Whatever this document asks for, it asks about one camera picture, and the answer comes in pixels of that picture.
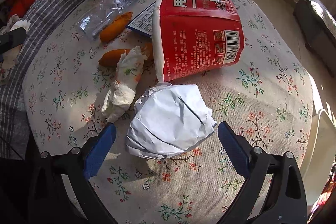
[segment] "transparent plastic container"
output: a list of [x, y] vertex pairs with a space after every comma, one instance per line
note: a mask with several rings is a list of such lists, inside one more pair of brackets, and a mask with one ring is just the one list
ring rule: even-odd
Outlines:
[[137, 0], [100, 0], [100, 2], [81, 16], [76, 26], [90, 39], [96, 39], [99, 33], [108, 26], [125, 8]]

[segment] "white flower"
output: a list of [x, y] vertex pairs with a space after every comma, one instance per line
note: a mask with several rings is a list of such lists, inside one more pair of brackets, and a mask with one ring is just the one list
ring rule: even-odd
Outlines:
[[149, 186], [148, 183], [145, 183], [145, 184], [142, 185], [142, 188], [143, 188], [144, 190], [147, 190], [147, 191], [148, 191], [148, 189], [150, 188], [150, 186]]
[[141, 174], [139, 171], [137, 171], [134, 175], [135, 175], [137, 178], [141, 178], [141, 176], [142, 176], [142, 174]]

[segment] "striped fabric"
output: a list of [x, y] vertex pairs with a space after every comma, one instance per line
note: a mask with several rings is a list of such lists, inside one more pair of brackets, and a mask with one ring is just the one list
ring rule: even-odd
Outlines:
[[[0, 86], [0, 136], [22, 157], [29, 137], [29, 125], [22, 93], [26, 71], [43, 42], [84, 0], [36, 0], [23, 20], [31, 22], [26, 41], [17, 57], [8, 83]], [[0, 140], [0, 157], [19, 159], [10, 147]]]

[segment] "tiled floor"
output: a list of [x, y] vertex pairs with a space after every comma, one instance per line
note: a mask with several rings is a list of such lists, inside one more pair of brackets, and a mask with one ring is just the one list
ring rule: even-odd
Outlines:
[[[291, 48], [297, 59], [313, 77], [322, 107], [333, 118], [336, 125], [336, 78], [330, 76], [323, 63], [305, 47], [304, 36], [293, 16], [293, 7], [283, 0], [254, 0], [275, 26], [283, 40]], [[315, 104], [318, 111], [321, 107]]]

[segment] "table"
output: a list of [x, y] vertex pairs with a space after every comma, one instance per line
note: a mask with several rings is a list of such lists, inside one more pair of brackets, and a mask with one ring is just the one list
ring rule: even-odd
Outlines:
[[[26, 110], [40, 151], [67, 153], [97, 135], [105, 124], [101, 105], [115, 77], [113, 70], [98, 66], [98, 60], [109, 50], [150, 41], [127, 29], [106, 46], [88, 40], [74, 24], [97, 1], [86, 0], [61, 23], [25, 76]], [[131, 8], [133, 16], [154, 1], [139, 0]], [[311, 125], [308, 74], [253, 0], [233, 2], [245, 36], [240, 61], [173, 83], [197, 84], [218, 123], [227, 121], [236, 134], [268, 153], [292, 151], [300, 166]], [[147, 64], [135, 98], [156, 82], [154, 64]], [[217, 222], [244, 180], [236, 174], [216, 132], [186, 154], [146, 160], [124, 149], [133, 116], [131, 107], [115, 123], [117, 139], [98, 175], [90, 179], [106, 208], [119, 223]], [[269, 182], [266, 179], [259, 201]], [[69, 195], [76, 203], [70, 190]]]

